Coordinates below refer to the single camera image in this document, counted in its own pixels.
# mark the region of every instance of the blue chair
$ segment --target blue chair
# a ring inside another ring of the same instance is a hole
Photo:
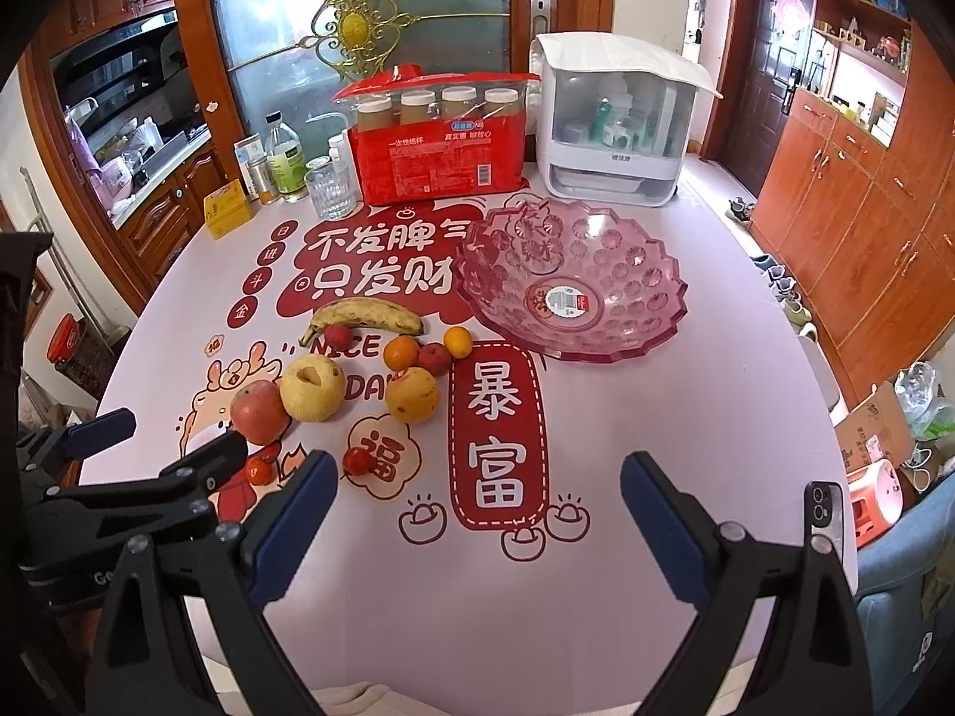
[[[955,630],[955,595],[928,618],[922,615],[923,577],[953,540],[955,476],[949,476],[858,552],[857,612],[876,716],[899,713]],[[928,633],[931,646],[923,654]]]

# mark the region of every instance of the red paper cup package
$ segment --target red paper cup package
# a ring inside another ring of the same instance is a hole
[[[526,188],[527,85],[537,75],[423,75],[403,64],[339,91],[365,203]]]

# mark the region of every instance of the phone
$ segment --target phone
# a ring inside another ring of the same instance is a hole
[[[842,487],[836,482],[810,482],[805,492],[807,535],[821,533],[832,541],[842,561]]]

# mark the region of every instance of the yellow box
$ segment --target yellow box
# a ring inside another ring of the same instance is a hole
[[[252,208],[239,180],[233,180],[210,193],[202,200],[202,207],[205,211],[205,226],[212,234],[212,239],[222,239],[226,233],[252,219]]]

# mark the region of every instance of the pink stool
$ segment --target pink stool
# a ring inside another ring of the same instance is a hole
[[[847,477],[856,520],[856,546],[865,546],[891,528],[901,517],[901,486],[888,460],[853,471]]]

